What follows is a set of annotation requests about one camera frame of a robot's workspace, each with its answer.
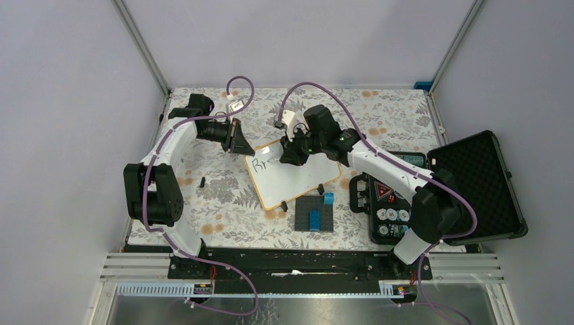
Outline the yellow framed whiteboard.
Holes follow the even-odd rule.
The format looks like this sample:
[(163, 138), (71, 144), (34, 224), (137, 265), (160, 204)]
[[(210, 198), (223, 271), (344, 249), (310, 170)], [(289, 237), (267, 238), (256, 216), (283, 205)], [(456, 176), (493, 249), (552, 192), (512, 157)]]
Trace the yellow framed whiteboard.
[(267, 162), (283, 153), (279, 140), (255, 148), (254, 156), (245, 156), (244, 162), (261, 206), (273, 210), (282, 201), (290, 202), (317, 189), (322, 183), (337, 180), (341, 174), (338, 162), (325, 154), (312, 154), (303, 166), (280, 162)]

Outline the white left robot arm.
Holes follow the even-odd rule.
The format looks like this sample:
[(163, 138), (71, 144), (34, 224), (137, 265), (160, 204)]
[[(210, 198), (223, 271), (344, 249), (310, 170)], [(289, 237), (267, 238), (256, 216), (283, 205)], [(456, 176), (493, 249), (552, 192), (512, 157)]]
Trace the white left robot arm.
[(193, 278), (209, 272), (203, 239), (190, 227), (179, 225), (184, 199), (175, 168), (187, 147), (196, 139), (221, 144), (224, 152), (254, 155), (235, 114), (248, 102), (228, 95), (224, 114), (215, 114), (215, 103), (203, 94), (191, 94), (187, 106), (174, 108), (167, 127), (151, 151), (139, 162), (127, 164), (123, 171), (127, 210), (130, 218), (141, 222), (150, 233), (161, 235), (175, 256), (186, 258), (184, 270)]

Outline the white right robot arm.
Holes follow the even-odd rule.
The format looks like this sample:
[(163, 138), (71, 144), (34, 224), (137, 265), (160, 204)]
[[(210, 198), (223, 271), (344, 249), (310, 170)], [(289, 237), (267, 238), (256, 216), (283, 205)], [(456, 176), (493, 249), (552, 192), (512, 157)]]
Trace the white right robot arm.
[(456, 185), (453, 175), (412, 165), (377, 147), (356, 128), (342, 129), (323, 105), (304, 111), (304, 129), (297, 128), (299, 123), (294, 112), (280, 111), (275, 127), (285, 131), (281, 163), (302, 166), (310, 155), (325, 154), (329, 160), (381, 181), (409, 202), (410, 228), (388, 261), (392, 276), (408, 277), (415, 270), (414, 261), (463, 215), (463, 206), (452, 190)]

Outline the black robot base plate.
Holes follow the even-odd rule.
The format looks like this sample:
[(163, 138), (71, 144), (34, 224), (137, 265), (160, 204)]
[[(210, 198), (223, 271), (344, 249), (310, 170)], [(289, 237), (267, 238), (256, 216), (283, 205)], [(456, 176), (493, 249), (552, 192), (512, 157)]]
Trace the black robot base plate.
[(206, 262), (171, 256), (170, 280), (205, 280), (217, 294), (375, 294), (381, 281), (410, 284), (417, 265), (390, 253), (247, 248), (205, 249)]

